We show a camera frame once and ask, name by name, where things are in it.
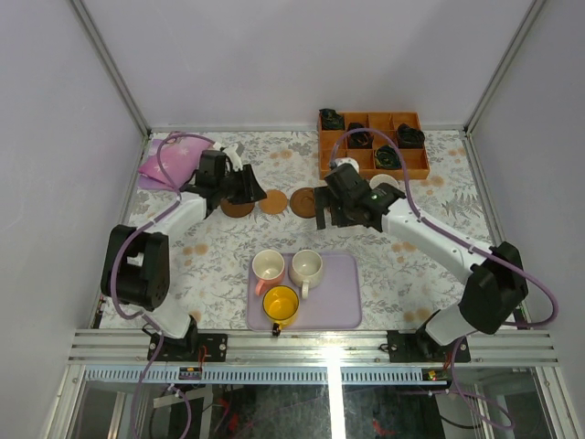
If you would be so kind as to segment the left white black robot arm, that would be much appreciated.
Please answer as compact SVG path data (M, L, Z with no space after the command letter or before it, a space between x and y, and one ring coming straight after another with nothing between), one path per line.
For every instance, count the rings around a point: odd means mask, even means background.
M171 240L206 220L223 201L244 205L267 197L252 165L228 150L205 151L194 177L193 185L179 188L173 203L143 226L111 230L101 276L101 292L119 316L143 318L169 338L168 349L183 361L198 354L200 339L193 317L170 294Z

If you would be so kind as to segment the dark wooden coaster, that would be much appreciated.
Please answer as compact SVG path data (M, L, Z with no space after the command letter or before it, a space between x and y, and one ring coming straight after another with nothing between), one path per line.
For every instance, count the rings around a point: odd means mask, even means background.
M314 189L312 187L302 187L294 191L290 198L290 207L292 212L300 218L314 218Z
M233 204L228 200L220 203L221 210L230 218L243 218L251 214L255 208L255 203Z

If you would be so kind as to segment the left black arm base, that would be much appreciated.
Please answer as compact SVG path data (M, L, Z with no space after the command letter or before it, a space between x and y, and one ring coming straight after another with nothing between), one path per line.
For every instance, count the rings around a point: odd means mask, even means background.
M192 320L183 338L164 337L163 345L158 354L155 354L159 342L159 335L147 324L142 332L150 338L147 358L165 362L225 362L229 336L222 333L200 332L197 323Z

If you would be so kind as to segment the light wooden coaster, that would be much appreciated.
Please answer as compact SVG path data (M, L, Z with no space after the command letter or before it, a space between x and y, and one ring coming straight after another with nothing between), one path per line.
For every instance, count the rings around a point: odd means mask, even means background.
M278 215L283 213L288 206L288 198L277 189L269 189L267 197L259 202L261 211L268 215Z

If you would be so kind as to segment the light blue cup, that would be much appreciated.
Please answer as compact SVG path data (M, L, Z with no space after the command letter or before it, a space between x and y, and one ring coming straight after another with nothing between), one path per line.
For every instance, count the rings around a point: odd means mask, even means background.
M377 174L377 175L374 175L369 180L369 185L372 188L375 188L381 184L388 184L388 185L391 185L393 187L399 188L399 182L394 177L387 175L387 174Z

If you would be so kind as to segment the beige speckled cup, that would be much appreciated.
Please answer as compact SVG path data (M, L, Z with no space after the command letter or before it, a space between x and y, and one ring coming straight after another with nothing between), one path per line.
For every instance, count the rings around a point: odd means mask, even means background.
M300 289L301 298L307 299L311 289L319 286L324 278L324 260L312 250L301 250L294 254L289 267L292 283Z

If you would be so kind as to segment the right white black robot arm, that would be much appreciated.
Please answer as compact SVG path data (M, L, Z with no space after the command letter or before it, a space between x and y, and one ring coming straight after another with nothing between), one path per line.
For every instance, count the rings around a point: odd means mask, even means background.
M419 328L416 346L424 359L440 359L454 340L474 331L493 335L526 298L527 281L514 245L474 241L432 219L399 188L388 183L371 187L349 164L334 168L324 181L314 189L318 229L324 229L324 214L329 212L336 227L361 225L393 235L463 284L460 301L434 313Z

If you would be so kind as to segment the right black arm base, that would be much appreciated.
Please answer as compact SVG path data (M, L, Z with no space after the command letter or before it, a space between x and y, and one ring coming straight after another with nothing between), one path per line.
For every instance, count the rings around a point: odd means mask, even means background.
M417 330L388 330L386 341L380 344L378 349L388 355L391 363L446 363L451 359L454 359L456 363L471 362L470 351L463 349L463 345L467 342L466 338L457 350L454 350L454 341L442 346L432 340L425 329L426 325Z

